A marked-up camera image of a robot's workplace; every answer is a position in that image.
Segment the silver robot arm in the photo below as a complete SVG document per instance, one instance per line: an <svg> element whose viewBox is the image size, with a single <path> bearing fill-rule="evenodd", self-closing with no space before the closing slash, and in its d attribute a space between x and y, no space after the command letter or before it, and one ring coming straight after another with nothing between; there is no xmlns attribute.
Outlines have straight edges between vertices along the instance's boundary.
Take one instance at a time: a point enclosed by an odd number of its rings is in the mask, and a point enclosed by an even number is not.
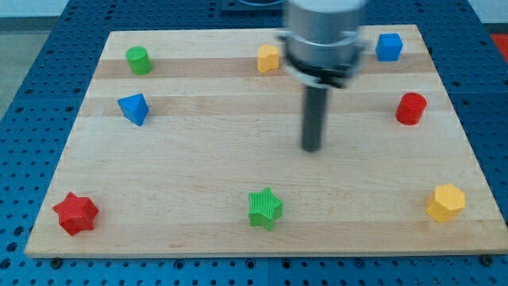
<svg viewBox="0 0 508 286"><path fill-rule="evenodd" d="M285 68L307 86L344 88L361 69L360 26L366 0L287 0L283 4Z"/></svg>

